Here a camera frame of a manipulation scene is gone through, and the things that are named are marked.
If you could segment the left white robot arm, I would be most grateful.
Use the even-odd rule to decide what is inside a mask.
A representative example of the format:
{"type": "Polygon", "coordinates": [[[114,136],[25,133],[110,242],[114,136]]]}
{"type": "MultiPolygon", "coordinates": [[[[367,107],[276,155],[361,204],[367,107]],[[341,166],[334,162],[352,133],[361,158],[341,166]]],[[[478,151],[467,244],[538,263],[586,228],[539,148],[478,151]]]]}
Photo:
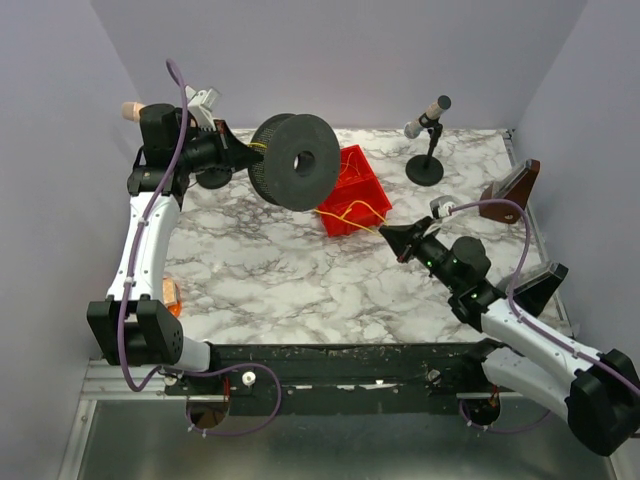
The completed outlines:
{"type": "Polygon", "coordinates": [[[210,173],[216,187],[260,160],[225,121],[196,100],[186,108],[127,102],[142,145],[127,179],[129,227],[105,299],[92,301],[87,321],[111,365],[154,365],[201,375],[215,368],[213,347],[188,338],[163,300],[169,240],[193,174],[210,173]]]}

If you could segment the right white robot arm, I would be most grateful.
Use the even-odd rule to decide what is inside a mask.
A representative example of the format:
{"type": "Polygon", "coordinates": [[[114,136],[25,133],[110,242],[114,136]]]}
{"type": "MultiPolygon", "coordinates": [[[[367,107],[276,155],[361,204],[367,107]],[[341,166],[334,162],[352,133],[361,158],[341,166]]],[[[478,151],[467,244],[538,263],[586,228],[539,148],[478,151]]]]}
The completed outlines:
{"type": "Polygon", "coordinates": [[[444,246],[433,219],[383,226],[398,262],[419,261],[450,292],[454,316],[499,342],[481,369],[487,381],[544,407],[564,420],[591,452],[609,456],[639,431],[639,376],[633,361],[603,353],[559,333],[517,306],[486,278],[482,242],[464,236],[444,246]]]}

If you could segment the grey cable spool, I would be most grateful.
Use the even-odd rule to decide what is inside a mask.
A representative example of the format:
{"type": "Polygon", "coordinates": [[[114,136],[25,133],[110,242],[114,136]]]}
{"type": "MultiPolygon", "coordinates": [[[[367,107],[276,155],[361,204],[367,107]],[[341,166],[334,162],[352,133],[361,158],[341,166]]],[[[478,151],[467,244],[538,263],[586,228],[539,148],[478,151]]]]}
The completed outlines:
{"type": "Polygon", "coordinates": [[[309,211],[333,191],[341,149],[331,126],[312,114],[282,113],[265,120],[251,138],[262,160],[248,169],[265,201],[290,211],[309,211]]]}

